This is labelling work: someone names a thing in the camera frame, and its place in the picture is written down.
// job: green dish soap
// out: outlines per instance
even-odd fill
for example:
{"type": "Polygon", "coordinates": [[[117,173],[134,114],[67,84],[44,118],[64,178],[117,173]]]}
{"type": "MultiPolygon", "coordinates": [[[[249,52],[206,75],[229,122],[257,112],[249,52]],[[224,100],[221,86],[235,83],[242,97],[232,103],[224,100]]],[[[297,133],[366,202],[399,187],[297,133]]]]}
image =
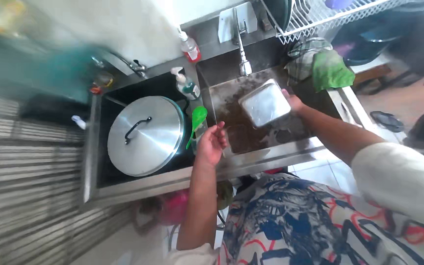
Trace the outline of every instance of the green dish soap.
{"type": "Polygon", "coordinates": [[[198,99],[201,91],[199,87],[188,77],[180,74],[182,67],[171,68],[171,73],[176,75],[176,88],[189,100],[198,99]]]}

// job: hand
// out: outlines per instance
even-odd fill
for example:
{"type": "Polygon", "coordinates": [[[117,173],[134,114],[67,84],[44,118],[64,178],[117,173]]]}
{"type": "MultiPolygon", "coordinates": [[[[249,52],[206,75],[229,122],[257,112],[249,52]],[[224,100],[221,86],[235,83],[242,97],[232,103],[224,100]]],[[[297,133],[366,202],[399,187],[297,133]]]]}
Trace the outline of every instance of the hand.
{"type": "Polygon", "coordinates": [[[222,150],[227,147],[225,139],[224,122],[207,129],[197,145],[196,160],[216,166],[222,157],[222,150]]]}
{"type": "Polygon", "coordinates": [[[287,92],[285,89],[281,89],[281,92],[291,106],[291,110],[299,112],[305,106],[305,104],[303,104],[296,95],[289,95],[289,92],[287,92]]]}

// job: shirt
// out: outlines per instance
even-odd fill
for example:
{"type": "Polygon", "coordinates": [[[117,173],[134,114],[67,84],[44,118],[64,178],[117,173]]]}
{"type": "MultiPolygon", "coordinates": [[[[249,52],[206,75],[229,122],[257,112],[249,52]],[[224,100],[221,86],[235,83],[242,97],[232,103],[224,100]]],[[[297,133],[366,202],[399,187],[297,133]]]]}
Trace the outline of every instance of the shirt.
{"type": "Polygon", "coordinates": [[[351,163],[362,197],[287,174],[230,205],[223,242],[172,251],[170,264],[424,264],[424,156],[377,143],[351,163]]]}

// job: pot lid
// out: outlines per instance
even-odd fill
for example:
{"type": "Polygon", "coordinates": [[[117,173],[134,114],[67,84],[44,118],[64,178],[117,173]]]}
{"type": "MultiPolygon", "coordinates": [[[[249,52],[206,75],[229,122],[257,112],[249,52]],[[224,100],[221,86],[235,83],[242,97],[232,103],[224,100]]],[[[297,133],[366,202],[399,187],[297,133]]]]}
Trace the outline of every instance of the pot lid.
{"type": "Polygon", "coordinates": [[[124,174],[140,177],[165,166],[184,135],[184,116],[172,100],[151,96],[137,99],[115,118],[107,152],[124,174]]]}

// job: white wall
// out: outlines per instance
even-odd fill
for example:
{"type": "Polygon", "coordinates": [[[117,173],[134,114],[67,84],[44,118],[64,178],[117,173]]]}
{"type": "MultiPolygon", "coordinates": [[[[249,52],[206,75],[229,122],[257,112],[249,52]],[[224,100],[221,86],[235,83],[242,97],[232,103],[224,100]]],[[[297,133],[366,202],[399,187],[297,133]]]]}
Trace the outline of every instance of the white wall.
{"type": "Polygon", "coordinates": [[[148,67],[182,56],[176,25],[243,0],[27,0],[87,42],[148,67]]]}

